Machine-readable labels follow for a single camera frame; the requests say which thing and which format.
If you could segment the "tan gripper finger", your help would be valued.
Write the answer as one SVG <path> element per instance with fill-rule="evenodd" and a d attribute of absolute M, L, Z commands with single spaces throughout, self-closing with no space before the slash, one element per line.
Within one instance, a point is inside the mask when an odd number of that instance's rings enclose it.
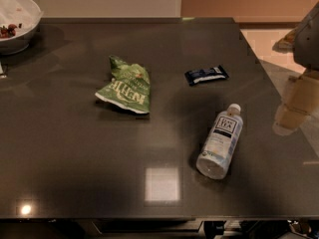
<path fill-rule="evenodd" d="M 290 135 L 296 131 L 307 118 L 307 114 L 291 110 L 288 106 L 281 104 L 276 111 L 272 129 L 278 135 Z"/>

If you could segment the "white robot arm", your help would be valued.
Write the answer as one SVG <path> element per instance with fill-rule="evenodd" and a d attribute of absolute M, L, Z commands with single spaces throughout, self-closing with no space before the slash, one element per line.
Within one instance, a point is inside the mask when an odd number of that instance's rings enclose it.
<path fill-rule="evenodd" d="M 272 127 L 279 135 L 294 132 L 319 107 L 319 3 L 297 26 L 293 59 L 305 71 L 286 82 Z"/>

